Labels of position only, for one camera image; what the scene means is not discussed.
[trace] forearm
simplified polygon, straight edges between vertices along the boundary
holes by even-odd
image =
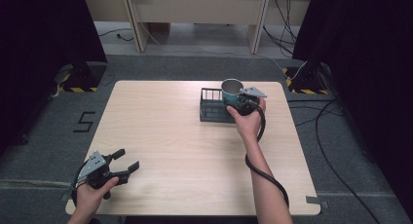
[[[87,214],[85,212],[82,212],[76,209],[75,212],[70,217],[67,224],[88,224],[92,220],[93,217],[94,217],[93,215]]]
[[[256,139],[244,138],[244,145],[251,164],[273,176]],[[292,223],[288,207],[277,186],[254,171],[251,171],[251,179],[259,223]]]

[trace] finger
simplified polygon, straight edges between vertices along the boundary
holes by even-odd
[[[234,119],[237,119],[241,116],[238,113],[238,111],[234,107],[232,107],[231,105],[227,105],[227,110],[232,115],[232,117],[234,117]]]
[[[80,182],[80,183],[78,183],[78,185],[77,185],[77,187],[76,187],[76,188],[79,188],[80,186],[85,185],[85,184],[87,184],[87,182],[86,182],[86,181]]]
[[[265,112],[267,108],[267,101],[263,97],[259,97],[259,106],[261,107],[262,111]]]
[[[100,189],[99,191],[101,192],[102,196],[109,192],[110,189],[112,189],[114,186],[116,186],[116,184],[119,181],[119,177],[113,177],[111,178],[109,181],[107,181]]]

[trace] wrist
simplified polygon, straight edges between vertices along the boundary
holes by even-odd
[[[86,213],[79,208],[76,208],[72,216],[70,217],[68,224],[87,224],[92,220],[93,217],[93,214]]]
[[[245,147],[250,147],[258,145],[258,140],[256,135],[246,135],[242,137]]]

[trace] black mesh organizer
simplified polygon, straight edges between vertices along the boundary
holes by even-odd
[[[222,90],[201,88],[201,122],[235,123],[222,103]]]

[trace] wooden table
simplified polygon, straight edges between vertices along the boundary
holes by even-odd
[[[234,124],[200,122],[201,88],[221,82],[120,81],[107,103],[87,158],[125,148],[110,165],[140,161],[129,183],[112,189],[97,213],[116,215],[255,215],[244,145]],[[316,215],[319,205],[282,90],[275,82],[244,82],[267,97],[267,126],[260,141],[292,215]],[[74,206],[67,203],[66,211]]]

